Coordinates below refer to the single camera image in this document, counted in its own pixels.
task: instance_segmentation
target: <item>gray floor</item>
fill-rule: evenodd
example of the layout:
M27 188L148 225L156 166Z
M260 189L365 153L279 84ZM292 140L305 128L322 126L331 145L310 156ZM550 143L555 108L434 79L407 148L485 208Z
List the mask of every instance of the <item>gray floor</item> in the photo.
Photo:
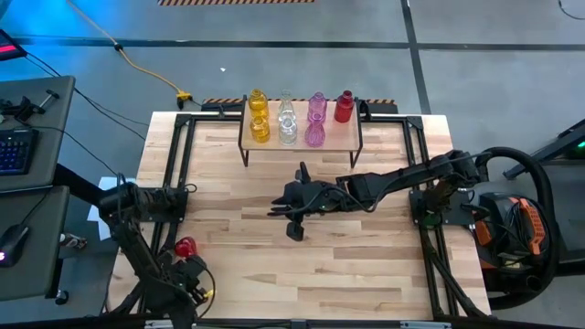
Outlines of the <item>gray floor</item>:
M155 0L81 1L79 6L115 37L230 41L407 41L399 0L317 0L314 5L159 7ZM585 2L565 0L585 16ZM585 43L585 22L563 16L556 0L410 0L419 42ZM13 35L100 37L64 1L14 1L0 27ZM130 68L111 48L29 46L27 49L102 105L141 122L152 111L175 111L174 92ZM400 113L420 113L408 50L316 48L127 48L141 65L162 73L199 100L239 97L252 88L297 97L315 90L333 96L351 89L362 98L394 98ZM434 114L448 117L455 147L470 152L490 146L535 151L583 119L583 52L423 51L421 63ZM0 62L0 80L44 73L18 59ZM135 127L145 133L145 128ZM74 97L67 130L115 170L133 176L143 143ZM65 139L60 162L97 183L108 172ZM509 164L490 167L494 179ZM584 189L581 168L549 168L558 220L573 248L583 246ZM481 188L517 189L530 184L495 182ZM95 241L84 222L88 207L72 200L67 226ZM98 256L67 260L64 288L71 302L57 307L39 299L0 303L3 322L96 314L112 270L111 246ZM510 320L581 327L585 279L556 279L539 298L495 312ZM32 309L24 314L23 308Z

